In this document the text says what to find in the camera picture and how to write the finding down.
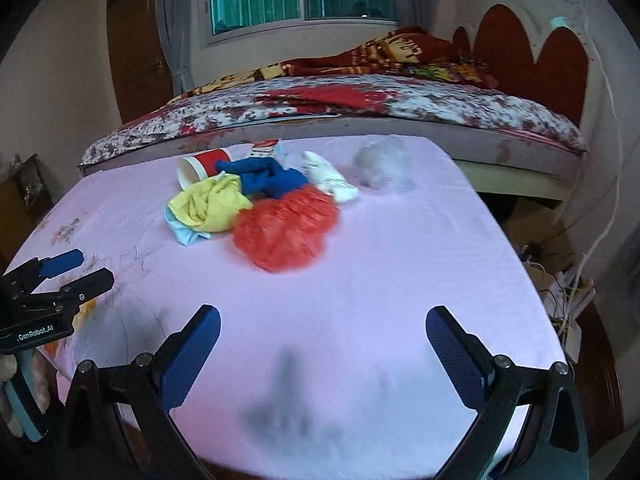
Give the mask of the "person left hand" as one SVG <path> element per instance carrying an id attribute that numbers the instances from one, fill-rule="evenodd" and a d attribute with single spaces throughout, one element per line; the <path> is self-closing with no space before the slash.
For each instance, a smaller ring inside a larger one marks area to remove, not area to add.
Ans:
<path id="1" fill-rule="evenodd" d="M 47 365 L 36 349 L 1 357 L 1 417 L 14 437 L 38 442 L 49 430 Z"/>

